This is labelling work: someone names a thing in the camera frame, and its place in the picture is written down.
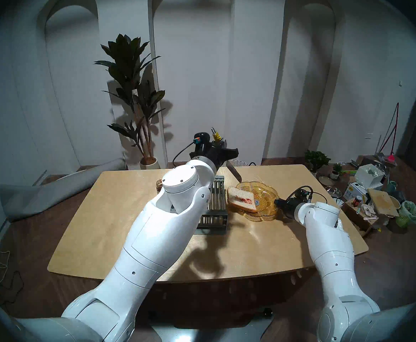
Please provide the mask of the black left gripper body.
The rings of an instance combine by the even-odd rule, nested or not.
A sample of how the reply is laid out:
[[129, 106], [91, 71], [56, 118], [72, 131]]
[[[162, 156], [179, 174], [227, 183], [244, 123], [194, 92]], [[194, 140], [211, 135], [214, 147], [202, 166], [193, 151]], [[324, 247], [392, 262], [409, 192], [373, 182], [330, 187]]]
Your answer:
[[206, 163], [212, 169], [219, 169], [226, 162], [225, 157], [219, 154], [206, 154], [203, 156], [197, 156], [197, 160]]

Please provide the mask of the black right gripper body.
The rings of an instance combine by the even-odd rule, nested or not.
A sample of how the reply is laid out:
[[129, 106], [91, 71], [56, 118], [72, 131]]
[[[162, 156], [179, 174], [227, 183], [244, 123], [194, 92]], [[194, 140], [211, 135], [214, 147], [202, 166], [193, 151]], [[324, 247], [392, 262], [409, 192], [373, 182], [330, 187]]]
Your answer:
[[298, 216], [298, 211], [303, 201], [296, 197], [291, 197], [289, 199], [280, 200], [280, 209], [283, 214], [290, 219], [296, 219]]

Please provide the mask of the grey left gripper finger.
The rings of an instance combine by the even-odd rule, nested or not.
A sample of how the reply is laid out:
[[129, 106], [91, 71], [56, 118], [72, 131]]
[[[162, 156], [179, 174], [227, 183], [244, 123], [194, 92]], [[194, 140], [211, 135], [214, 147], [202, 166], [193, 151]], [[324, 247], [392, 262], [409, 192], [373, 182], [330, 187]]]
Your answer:
[[214, 147], [195, 147], [193, 151], [189, 153], [190, 159], [194, 159], [196, 157], [205, 157], [210, 160], [213, 158]]
[[238, 148], [227, 148], [224, 139], [216, 141], [216, 154], [225, 157], [226, 161], [236, 159], [239, 156]]

